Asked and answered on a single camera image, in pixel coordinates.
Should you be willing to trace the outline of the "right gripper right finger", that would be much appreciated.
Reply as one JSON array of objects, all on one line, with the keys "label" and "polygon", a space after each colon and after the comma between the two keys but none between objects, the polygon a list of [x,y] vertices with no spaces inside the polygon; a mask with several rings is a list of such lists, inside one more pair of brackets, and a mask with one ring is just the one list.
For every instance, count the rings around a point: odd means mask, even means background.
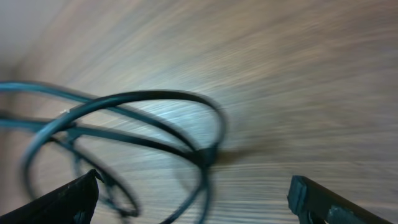
[{"label": "right gripper right finger", "polygon": [[301,175],[292,177],[287,200],[300,224],[392,224]]}]

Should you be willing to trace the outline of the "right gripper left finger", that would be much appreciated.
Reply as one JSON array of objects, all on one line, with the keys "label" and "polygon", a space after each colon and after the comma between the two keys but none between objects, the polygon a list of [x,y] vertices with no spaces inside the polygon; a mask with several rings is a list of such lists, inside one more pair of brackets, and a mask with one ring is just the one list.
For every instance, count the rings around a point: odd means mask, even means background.
[{"label": "right gripper left finger", "polygon": [[98,180],[92,169],[85,175],[1,216],[1,224],[88,224],[99,198]]}]

